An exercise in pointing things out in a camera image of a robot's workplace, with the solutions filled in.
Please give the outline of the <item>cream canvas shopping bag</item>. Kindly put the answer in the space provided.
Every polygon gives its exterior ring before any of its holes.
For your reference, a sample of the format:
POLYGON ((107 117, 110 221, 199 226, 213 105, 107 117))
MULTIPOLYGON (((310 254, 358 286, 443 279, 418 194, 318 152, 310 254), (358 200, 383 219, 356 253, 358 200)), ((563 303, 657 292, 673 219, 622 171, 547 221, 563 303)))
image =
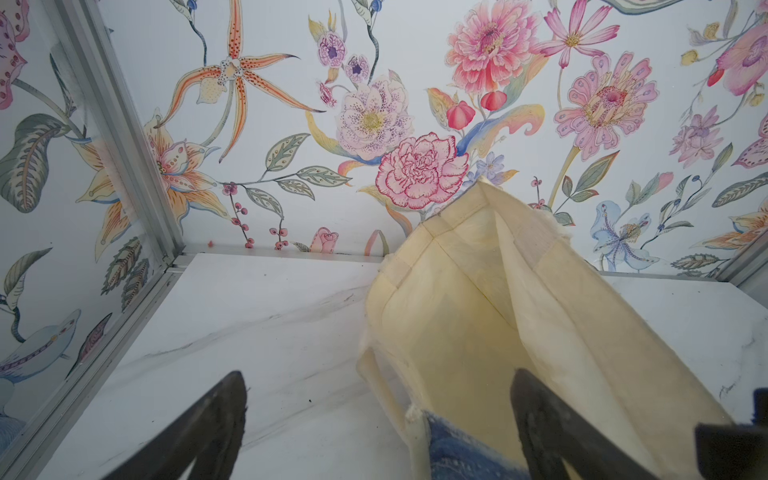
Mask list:
POLYGON ((729 415, 678 355, 570 245, 546 212, 479 181, 383 261, 366 299, 357 368, 401 437, 434 413, 515 464, 510 402, 532 372, 651 473, 698 474, 694 429, 729 415))

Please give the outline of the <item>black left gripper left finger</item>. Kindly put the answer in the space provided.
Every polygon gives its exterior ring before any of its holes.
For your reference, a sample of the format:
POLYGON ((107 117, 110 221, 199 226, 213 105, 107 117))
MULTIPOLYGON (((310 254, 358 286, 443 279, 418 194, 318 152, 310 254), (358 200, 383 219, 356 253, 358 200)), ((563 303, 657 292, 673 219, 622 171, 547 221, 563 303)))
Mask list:
POLYGON ((247 389, 232 371, 108 479, 228 479, 246 424, 247 389))

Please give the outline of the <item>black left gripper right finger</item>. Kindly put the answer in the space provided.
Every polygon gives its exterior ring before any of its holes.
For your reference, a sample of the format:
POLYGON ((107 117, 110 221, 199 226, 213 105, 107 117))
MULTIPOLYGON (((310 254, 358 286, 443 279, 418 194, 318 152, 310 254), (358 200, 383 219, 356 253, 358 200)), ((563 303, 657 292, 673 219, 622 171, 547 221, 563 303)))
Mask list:
POLYGON ((526 369, 515 372, 510 401, 533 479, 652 479, 654 475, 613 444, 526 369))

